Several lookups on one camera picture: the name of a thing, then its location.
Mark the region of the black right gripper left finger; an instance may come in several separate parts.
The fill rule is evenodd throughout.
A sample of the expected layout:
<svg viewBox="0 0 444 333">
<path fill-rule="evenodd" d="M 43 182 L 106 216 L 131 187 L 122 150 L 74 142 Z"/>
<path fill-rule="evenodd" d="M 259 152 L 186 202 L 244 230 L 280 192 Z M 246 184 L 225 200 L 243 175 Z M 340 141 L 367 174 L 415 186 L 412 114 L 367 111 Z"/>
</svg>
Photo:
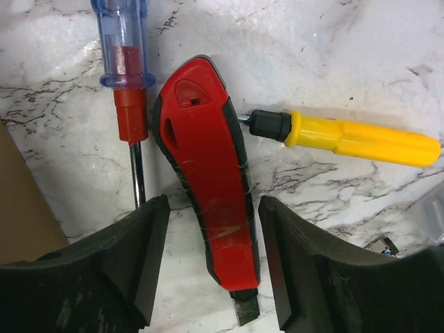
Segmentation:
<svg viewBox="0 0 444 333">
<path fill-rule="evenodd" d="M 151 323 L 166 196 L 33 262 L 1 266 L 2 332 L 138 332 Z"/>
</svg>

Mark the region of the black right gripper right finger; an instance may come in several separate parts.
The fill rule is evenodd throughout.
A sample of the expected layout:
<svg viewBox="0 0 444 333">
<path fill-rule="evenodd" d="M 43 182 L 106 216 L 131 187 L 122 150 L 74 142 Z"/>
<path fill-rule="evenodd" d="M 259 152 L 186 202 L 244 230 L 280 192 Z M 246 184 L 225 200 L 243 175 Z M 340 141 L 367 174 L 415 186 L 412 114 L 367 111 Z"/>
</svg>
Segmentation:
<svg viewBox="0 0 444 333">
<path fill-rule="evenodd" d="M 258 213 L 282 331 L 443 331 L 442 246 L 398 259 L 348 243 L 272 196 Z"/>
</svg>

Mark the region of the red black utility knife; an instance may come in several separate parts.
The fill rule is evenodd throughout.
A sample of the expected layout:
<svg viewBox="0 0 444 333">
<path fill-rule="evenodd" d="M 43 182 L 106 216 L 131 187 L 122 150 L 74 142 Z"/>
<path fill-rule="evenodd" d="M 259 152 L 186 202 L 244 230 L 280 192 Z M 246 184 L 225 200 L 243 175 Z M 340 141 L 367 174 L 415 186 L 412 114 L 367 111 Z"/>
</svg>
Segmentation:
<svg viewBox="0 0 444 333">
<path fill-rule="evenodd" d="M 155 142 L 197 216 L 209 274 L 240 325 L 259 316 L 259 250 L 248 158 L 237 114 L 211 58 L 197 55 L 165 82 L 152 111 Z"/>
</svg>

